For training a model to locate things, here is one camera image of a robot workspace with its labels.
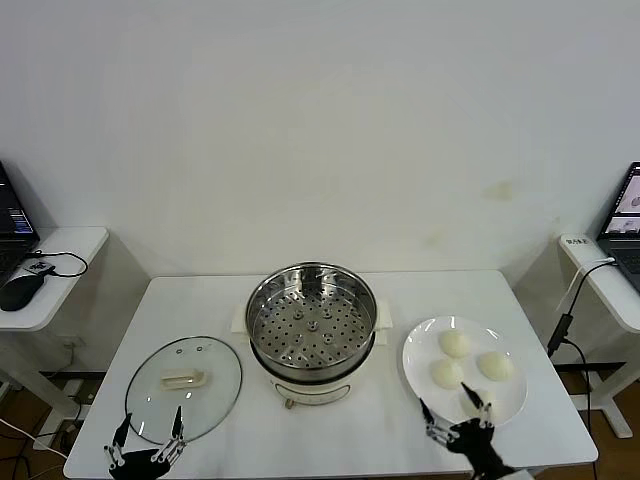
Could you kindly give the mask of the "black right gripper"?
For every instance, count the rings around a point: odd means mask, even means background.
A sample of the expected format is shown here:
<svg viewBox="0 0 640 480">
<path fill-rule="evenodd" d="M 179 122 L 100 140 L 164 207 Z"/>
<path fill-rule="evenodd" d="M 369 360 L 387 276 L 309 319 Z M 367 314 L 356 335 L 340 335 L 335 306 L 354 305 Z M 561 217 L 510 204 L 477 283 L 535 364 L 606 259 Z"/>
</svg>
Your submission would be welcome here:
<svg viewBox="0 0 640 480">
<path fill-rule="evenodd" d="M 466 398 L 477 410 L 476 415 L 452 426 L 420 398 L 426 435 L 439 445 L 446 446 L 450 452 L 464 455 L 473 469 L 473 479 L 494 480 L 515 473 L 516 469 L 505 464 L 492 445 L 495 428 L 492 403 L 485 402 L 464 382 L 461 386 Z"/>
</svg>

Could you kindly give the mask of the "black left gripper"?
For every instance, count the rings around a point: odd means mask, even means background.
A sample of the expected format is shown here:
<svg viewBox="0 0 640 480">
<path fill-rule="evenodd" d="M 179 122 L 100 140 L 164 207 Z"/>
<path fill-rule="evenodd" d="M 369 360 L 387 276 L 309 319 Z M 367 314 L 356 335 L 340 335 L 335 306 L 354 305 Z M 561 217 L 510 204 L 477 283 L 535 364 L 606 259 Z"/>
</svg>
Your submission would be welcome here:
<svg viewBox="0 0 640 480">
<path fill-rule="evenodd" d="M 182 406 L 176 410 L 170 438 L 157 450 L 146 449 L 123 454 L 131 413 L 127 413 L 116 428 L 112 441 L 103 447 L 109 474 L 115 480 L 156 480 L 166 475 L 171 468 L 170 462 L 176 462 L 186 447 Z"/>
</svg>

